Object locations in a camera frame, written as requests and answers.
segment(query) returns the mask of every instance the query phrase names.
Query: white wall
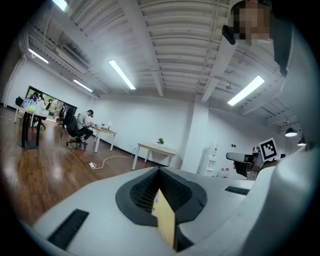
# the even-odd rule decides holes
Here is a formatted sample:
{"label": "white wall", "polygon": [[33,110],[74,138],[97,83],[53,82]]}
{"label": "white wall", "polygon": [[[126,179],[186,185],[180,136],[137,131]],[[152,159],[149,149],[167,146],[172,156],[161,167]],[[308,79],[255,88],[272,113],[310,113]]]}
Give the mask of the white wall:
{"label": "white wall", "polygon": [[[111,130],[117,132],[114,145],[134,153],[137,143],[156,143],[164,139],[164,146],[175,149],[176,157],[172,158],[171,167],[180,168],[185,153],[190,130],[193,104],[169,99],[148,98],[140,96],[108,95],[95,100],[92,107],[95,124],[108,124],[112,121]],[[101,138],[111,141],[111,135],[102,133]],[[147,151],[141,148],[140,157]],[[151,161],[167,165],[168,157],[152,152]]]}
{"label": "white wall", "polygon": [[89,109],[90,96],[30,60],[22,65],[14,79],[7,105],[14,107],[16,98],[24,98],[29,86],[77,107],[76,114]]}
{"label": "white wall", "polygon": [[269,138],[274,138],[279,155],[288,153],[288,141],[284,135],[242,116],[218,109],[209,109],[206,149],[211,141],[218,142],[216,170],[229,168],[231,172],[235,172],[233,161],[226,159],[226,153],[251,153],[254,146]]}

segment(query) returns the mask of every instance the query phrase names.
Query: man sitting at desk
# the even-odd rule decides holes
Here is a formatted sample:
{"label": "man sitting at desk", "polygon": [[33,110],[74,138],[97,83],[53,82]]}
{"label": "man sitting at desk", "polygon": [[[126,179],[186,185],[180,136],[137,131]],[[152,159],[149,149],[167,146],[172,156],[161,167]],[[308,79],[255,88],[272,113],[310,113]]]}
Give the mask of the man sitting at desk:
{"label": "man sitting at desk", "polygon": [[88,129],[90,125],[88,122],[88,117],[93,116],[93,114],[94,111],[89,109],[88,111],[80,114],[77,120],[78,132],[81,132],[83,134],[81,136],[81,141],[83,145],[88,145],[88,143],[86,143],[85,141],[94,133],[92,130]]}

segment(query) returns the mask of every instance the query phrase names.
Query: ceiling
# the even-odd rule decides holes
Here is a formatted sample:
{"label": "ceiling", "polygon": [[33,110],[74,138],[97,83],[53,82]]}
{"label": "ceiling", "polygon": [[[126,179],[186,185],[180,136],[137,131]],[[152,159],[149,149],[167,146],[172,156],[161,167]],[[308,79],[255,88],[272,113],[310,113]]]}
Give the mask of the ceiling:
{"label": "ceiling", "polygon": [[[264,84],[236,107],[240,114],[263,117],[265,125],[281,132],[283,120],[298,121],[281,96],[284,79],[274,62],[273,43],[227,45],[222,27],[230,1],[66,0],[65,12],[48,1],[30,19],[25,45],[46,54],[68,72],[67,79],[76,78],[97,96],[203,94],[202,101],[226,103],[259,75]],[[81,74],[58,56],[56,48],[63,45],[88,63],[87,72]]]}

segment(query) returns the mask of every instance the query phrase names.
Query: column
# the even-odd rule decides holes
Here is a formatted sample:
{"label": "column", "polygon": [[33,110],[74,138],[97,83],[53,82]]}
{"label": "column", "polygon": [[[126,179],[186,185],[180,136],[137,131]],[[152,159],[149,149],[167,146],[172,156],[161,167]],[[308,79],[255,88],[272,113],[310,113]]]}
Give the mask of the column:
{"label": "column", "polygon": [[201,94],[195,96],[190,132],[181,167],[181,170],[190,173],[197,172],[206,144],[209,101],[201,102],[201,99]]}

